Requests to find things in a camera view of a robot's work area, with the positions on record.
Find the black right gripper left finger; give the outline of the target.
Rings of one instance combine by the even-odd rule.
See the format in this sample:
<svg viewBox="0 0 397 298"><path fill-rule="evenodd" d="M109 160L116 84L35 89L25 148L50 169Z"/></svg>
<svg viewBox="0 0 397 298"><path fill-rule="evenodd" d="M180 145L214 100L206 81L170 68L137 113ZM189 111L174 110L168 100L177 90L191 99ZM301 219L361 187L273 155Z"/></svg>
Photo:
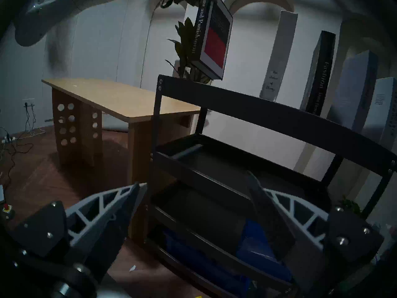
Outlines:
<svg viewBox="0 0 397 298"><path fill-rule="evenodd" d="M52 201L9 233L24 255L58 266L82 264L100 282L146 191L147 183L135 183L93 194L67 209Z"/></svg>

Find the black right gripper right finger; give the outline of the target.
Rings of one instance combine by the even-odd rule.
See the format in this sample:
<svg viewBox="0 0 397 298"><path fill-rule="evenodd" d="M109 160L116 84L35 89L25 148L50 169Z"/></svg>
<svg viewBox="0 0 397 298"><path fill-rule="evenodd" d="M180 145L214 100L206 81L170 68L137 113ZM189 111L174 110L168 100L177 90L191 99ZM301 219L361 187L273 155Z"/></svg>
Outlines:
<svg viewBox="0 0 397 298"><path fill-rule="evenodd" d="M246 171L249 199L278 261L290 270L305 298L326 298L350 274L370 263L384 237L364 219L341 206L326 213L299 197L287 210L277 192L263 188Z"/></svg>

